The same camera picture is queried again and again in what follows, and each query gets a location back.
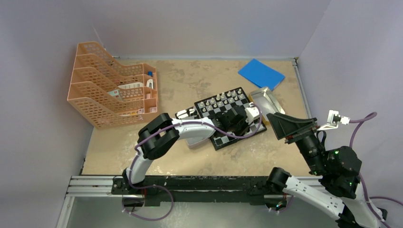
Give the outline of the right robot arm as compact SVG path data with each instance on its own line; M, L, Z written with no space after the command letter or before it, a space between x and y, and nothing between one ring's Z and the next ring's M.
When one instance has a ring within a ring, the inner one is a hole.
M350 118L338 111L329 111L327 123L317 125L317 119L299 119L282 113L267 114L278 140L295 143L305 159L310 174L319 176L323 193L280 167L272 169L267 188L301 198L325 212L340 228L379 228L385 223L387 210L377 208L367 196L360 177L362 161L350 146L325 149L326 134L318 139L319 132L349 124Z

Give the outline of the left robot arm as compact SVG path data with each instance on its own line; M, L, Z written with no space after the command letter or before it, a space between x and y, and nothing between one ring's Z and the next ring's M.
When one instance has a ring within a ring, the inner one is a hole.
M164 156L179 140L209 139L214 135L245 139L257 133L249 133L251 125L262 123L259 107L236 105L230 110L208 115L200 119L176 119L163 113L143 127L134 147L136 156L122 174L123 188L129 194L137 194L152 162Z

